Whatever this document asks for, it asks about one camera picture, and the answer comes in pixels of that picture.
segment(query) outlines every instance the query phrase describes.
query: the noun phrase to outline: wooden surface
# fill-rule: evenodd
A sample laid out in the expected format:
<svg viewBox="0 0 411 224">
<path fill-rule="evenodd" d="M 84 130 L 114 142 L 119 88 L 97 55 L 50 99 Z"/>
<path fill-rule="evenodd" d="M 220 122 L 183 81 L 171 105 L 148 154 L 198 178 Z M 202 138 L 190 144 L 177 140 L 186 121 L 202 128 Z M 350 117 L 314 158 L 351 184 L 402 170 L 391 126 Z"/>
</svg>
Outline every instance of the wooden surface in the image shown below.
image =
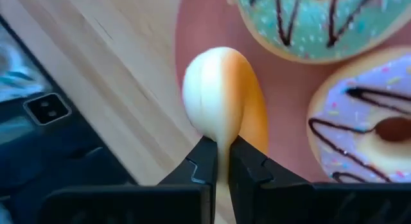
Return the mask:
<svg viewBox="0 0 411 224">
<path fill-rule="evenodd" d="M 179 0 L 0 0 L 0 13 L 143 185 L 199 140 L 176 84 Z"/>
</svg>

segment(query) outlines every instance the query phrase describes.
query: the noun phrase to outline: white and orange squishy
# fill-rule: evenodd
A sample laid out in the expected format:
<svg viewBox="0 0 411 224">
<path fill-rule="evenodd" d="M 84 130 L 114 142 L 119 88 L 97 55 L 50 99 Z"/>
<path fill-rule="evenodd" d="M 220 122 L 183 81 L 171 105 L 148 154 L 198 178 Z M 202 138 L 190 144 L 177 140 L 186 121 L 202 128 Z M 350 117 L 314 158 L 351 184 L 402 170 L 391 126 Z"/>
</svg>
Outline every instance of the white and orange squishy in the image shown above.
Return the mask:
<svg viewBox="0 0 411 224">
<path fill-rule="evenodd" d="M 217 142 L 216 196 L 232 211 L 228 188 L 231 144 L 241 136 L 267 154 L 267 112 L 256 75 L 238 51 L 229 47 L 212 48 L 198 55 L 188 66 L 182 95 L 191 124 Z"/>
<path fill-rule="evenodd" d="M 343 67 L 315 93 L 310 146 L 337 182 L 411 182 L 411 47 Z"/>
<path fill-rule="evenodd" d="M 296 62 L 358 55 L 411 19 L 411 0 L 236 0 L 252 36 Z"/>
</svg>

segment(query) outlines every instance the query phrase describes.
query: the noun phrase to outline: pink surface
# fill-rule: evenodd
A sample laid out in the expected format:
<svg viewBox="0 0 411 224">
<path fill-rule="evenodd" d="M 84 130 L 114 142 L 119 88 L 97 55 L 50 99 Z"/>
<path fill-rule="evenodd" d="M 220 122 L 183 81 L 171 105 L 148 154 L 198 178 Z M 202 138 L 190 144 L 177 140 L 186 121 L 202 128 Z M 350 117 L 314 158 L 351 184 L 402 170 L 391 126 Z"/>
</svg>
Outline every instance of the pink surface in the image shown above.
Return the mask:
<svg viewBox="0 0 411 224">
<path fill-rule="evenodd" d="M 410 44 L 411 23 L 378 49 Z M 182 0 L 177 23 L 176 64 L 179 85 L 190 61 L 216 46 L 240 51 L 253 66 L 263 89 L 270 125 L 269 157 L 309 181 L 328 180 L 306 137 L 311 96 L 344 63 L 304 65 L 281 59 L 261 47 L 246 29 L 236 6 L 226 0 Z"/>
</svg>

